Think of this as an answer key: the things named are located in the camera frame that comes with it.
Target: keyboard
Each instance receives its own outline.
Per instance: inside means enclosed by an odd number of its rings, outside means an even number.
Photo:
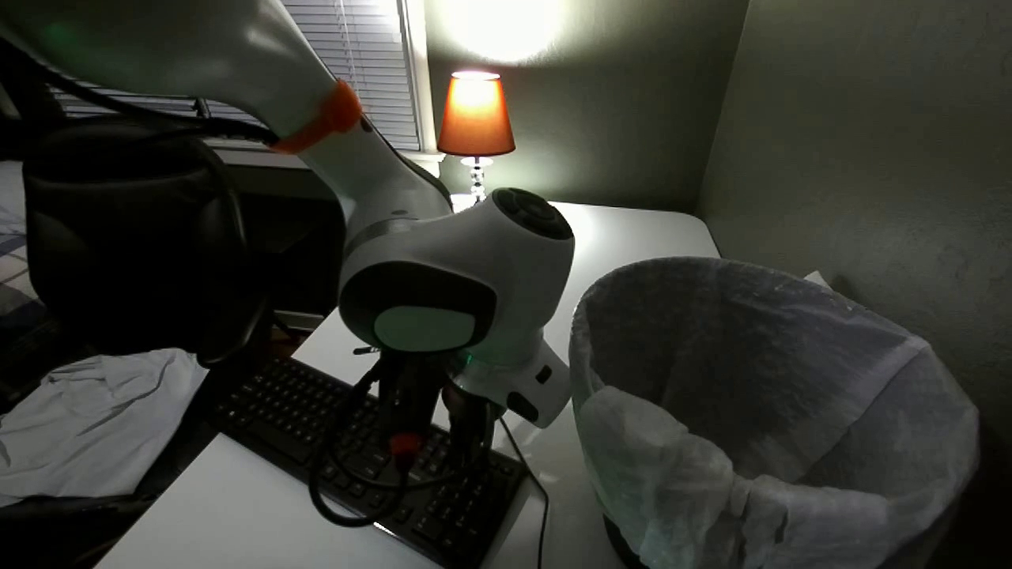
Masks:
[[[309,460],[349,396],[351,386],[308,362],[270,356],[222,398],[215,416],[230,439],[309,481]],[[330,463],[324,472],[324,493],[362,514],[382,507],[398,482],[394,458],[377,442],[377,410],[381,402],[371,396],[344,420],[331,436],[343,466]],[[522,478],[524,466],[500,452],[488,452],[481,466],[460,466],[451,452],[451,434],[429,426],[401,504],[382,514],[377,526],[439,564],[481,564]]]

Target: trash bag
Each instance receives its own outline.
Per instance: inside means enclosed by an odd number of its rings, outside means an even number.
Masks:
[[[978,408],[923,339],[759,265],[603,275],[570,374],[603,517],[651,569],[882,564],[978,466]]]

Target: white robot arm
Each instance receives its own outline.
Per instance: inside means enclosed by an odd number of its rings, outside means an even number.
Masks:
[[[541,426],[570,402],[568,367],[541,339],[574,261],[568,219],[522,188],[454,216],[281,0],[0,0],[0,34],[72,79],[250,109],[355,202],[343,265],[355,335],[404,356],[445,354],[460,388]]]

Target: desk surface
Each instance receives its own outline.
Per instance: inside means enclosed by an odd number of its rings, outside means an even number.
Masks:
[[[718,255],[693,216],[559,204],[576,230],[576,261],[549,344],[570,359],[570,324],[578,298],[617,265],[651,255]],[[331,314],[302,347],[299,359],[358,378],[373,356],[351,354],[362,341]],[[619,564],[601,525],[601,507],[582,463],[574,410],[549,428],[507,415],[524,458],[552,493],[543,564]],[[538,564],[541,497],[522,487],[488,569]],[[219,436],[102,558],[104,569],[320,569],[320,564],[434,564],[373,526],[336,526],[316,514],[308,487],[229,436]]]

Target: lampshade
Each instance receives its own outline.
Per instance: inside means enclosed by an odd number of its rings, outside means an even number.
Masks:
[[[500,72],[454,72],[444,103],[439,152],[507,154],[513,148],[513,125]]]

